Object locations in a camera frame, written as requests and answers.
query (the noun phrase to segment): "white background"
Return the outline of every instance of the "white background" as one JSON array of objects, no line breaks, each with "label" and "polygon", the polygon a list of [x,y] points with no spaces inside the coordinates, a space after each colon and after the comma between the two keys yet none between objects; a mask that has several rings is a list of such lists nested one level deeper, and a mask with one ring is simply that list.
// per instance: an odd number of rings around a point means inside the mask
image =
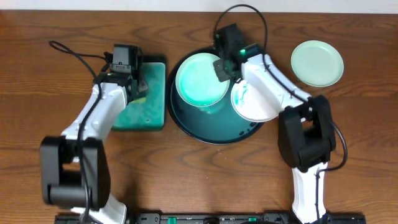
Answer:
[{"label": "white background", "polygon": [[263,12],[398,13],[398,0],[0,0],[0,9],[224,11],[234,4]]}]

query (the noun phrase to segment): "dark green round tray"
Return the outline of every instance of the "dark green round tray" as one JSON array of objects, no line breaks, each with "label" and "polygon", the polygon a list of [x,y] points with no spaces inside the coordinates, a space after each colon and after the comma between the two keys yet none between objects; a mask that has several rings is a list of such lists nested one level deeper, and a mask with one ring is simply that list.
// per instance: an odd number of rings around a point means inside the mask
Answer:
[{"label": "dark green round tray", "polygon": [[211,106],[216,108],[216,112],[211,114],[189,105],[177,93],[175,76],[178,68],[183,61],[198,53],[218,55],[212,48],[200,49],[186,55],[174,66],[166,86],[167,107],[172,119],[184,132],[199,141],[211,144],[231,144],[248,138],[262,126],[262,123],[245,120],[235,112],[231,104],[233,83],[230,84],[224,98]]}]

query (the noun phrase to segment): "green indicator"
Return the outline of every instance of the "green indicator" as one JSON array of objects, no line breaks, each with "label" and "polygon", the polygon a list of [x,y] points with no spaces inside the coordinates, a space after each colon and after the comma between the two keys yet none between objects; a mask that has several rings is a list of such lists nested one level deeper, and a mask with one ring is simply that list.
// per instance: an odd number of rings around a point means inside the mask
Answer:
[{"label": "green indicator", "polygon": [[177,219],[170,217],[167,223],[168,224],[177,224]]}]

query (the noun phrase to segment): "wooden table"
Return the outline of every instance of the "wooden table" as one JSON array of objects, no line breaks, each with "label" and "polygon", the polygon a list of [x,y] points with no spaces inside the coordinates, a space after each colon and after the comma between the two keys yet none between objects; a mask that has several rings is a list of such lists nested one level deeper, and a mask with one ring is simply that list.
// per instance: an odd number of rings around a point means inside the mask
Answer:
[{"label": "wooden table", "polygon": [[[71,55],[48,46],[57,40],[77,52],[102,54],[115,43],[164,54],[169,71],[185,54],[211,44],[219,13],[0,12],[0,222],[53,223],[60,211],[40,191],[39,145],[59,135],[85,105],[92,77]],[[344,169],[328,173],[325,206],[363,212],[368,223],[398,217],[398,16],[266,14],[269,53],[291,79],[290,54],[301,42],[323,40],[343,56],[343,78],[313,88],[331,103],[346,137]],[[251,41],[262,42],[255,14],[230,14]],[[99,71],[103,62],[87,59]],[[111,132],[105,145],[112,193],[134,210],[263,212],[293,201],[290,168],[277,148],[277,120],[249,139],[214,146],[188,137],[167,115],[159,132]],[[330,165],[342,158],[341,144]]]}]

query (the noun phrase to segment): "round tray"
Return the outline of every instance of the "round tray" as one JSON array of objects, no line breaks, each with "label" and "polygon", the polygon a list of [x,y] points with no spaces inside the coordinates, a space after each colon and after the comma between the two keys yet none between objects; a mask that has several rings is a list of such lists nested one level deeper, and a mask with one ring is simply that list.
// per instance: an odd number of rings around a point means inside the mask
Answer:
[{"label": "round tray", "polygon": [[178,68],[184,60],[198,53],[218,55],[212,48],[200,49],[186,55],[174,66],[166,87],[167,107],[172,119],[184,132],[199,141],[230,144],[248,138],[262,126],[262,123],[245,120],[235,112],[231,103],[234,83],[229,85],[227,93],[219,102],[207,108],[209,111],[189,105],[177,93],[175,76]]}]

